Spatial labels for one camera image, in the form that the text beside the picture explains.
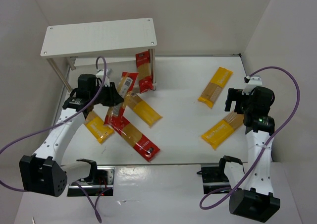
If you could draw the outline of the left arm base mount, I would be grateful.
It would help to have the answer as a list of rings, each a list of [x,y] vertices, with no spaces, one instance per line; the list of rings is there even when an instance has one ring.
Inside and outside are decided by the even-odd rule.
[[[113,196],[113,184],[115,177],[114,166],[98,166],[97,175],[93,181],[80,179],[77,182],[90,197]]]

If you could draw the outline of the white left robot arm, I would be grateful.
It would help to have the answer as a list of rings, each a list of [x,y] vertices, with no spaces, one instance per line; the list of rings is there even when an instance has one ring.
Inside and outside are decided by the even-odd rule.
[[[121,102],[123,98],[108,75],[103,78],[80,75],[77,87],[65,100],[59,120],[48,137],[32,155],[24,155],[19,161],[24,190],[58,197],[68,184],[80,180],[93,182],[98,173],[95,161],[81,158],[63,166],[62,158],[94,105],[114,107]]]

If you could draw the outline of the red pasta bag label side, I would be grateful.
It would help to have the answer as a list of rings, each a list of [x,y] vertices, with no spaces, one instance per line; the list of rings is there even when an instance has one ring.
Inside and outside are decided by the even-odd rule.
[[[117,87],[119,95],[125,99],[128,92],[131,92],[138,77],[137,72],[123,72],[121,81]],[[124,102],[110,107],[105,116],[104,125],[119,126],[125,110]]]

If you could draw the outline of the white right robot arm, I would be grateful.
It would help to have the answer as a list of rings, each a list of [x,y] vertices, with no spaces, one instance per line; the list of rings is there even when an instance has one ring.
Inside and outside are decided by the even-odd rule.
[[[235,102],[234,111],[243,115],[248,167],[244,168],[240,159],[230,156],[224,156],[219,162],[233,190],[229,198],[230,213],[262,223],[280,208],[280,199],[274,196],[270,180],[271,136],[275,132],[275,122],[268,113],[274,99],[274,92],[261,86],[247,93],[241,89],[228,90],[225,111]]]

